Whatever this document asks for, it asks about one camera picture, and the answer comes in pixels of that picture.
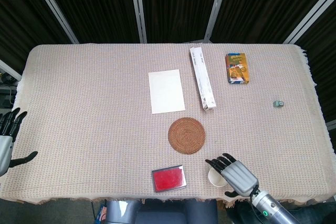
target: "white paper cup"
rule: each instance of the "white paper cup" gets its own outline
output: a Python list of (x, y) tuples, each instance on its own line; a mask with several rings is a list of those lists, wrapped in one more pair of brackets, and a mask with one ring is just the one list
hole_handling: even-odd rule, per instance
[(216, 172), (216, 170), (212, 167), (209, 170), (208, 179), (210, 183), (216, 187), (223, 187), (227, 184), (226, 180), (221, 176), (221, 174)]

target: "woven rattan coaster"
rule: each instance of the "woven rattan coaster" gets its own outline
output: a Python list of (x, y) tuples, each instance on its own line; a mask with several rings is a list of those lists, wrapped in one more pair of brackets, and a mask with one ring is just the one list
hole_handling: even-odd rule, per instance
[(193, 154), (204, 145), (205, 131), (198, 120), (180, 118), (170, 126), (168, 139), (170, 145), (178, 152)]

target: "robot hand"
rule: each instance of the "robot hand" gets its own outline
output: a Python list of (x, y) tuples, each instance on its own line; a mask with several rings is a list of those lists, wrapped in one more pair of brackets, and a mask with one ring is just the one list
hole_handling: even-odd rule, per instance
[(205, 162), (210, 164), (234, 188), (233, 192), (226, 191), (226, 196), (236, 197), (241, 195), (249, 197), (254, 190), (258, 189), (258, 179), (245, 165), (235, 160), (231, 155), (223, 153), (223, 157), (213, 160), (206, 159)]
[(14, 118), (19, 113), (19, 111), (20, 108), (16, 108), (12, 112), (6, 113), (4, 116), (0, 114), (0, 177), (8, 171), (8, 168), (27, 163), (31, 161), (38, 153), (32, 152), (27, 157), (11, 160), (16, 136), (20, 129), (20, 124), (27, 115), (27, 112), (25, 111), (21, 113), (14, 121)]

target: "black curtain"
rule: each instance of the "black curtain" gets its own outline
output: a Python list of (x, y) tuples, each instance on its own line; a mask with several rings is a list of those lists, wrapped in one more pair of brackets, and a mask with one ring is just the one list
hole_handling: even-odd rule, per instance
[(0, 59), (22, 73), (31, 49), (70, 43), (44, 0), (0, 0)]
[(80, 43), (139, 43), (133, 0), (56, 0)]
[(318, 0), (223, 0), (211, 41), (283, 43)]
[(214, 0), (142, 0), (148, 43), (204, 39)]
[(326, 122), (336, 119), (336, 2), (296, 42), (307, 51)]

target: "red ink pad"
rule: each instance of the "red ink pad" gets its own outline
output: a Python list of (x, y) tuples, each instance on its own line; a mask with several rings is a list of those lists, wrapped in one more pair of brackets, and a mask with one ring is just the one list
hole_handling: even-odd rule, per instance
[(153, 170), (152, 179), (154, 190), (157, 193), (187, 186), (182, 165)]

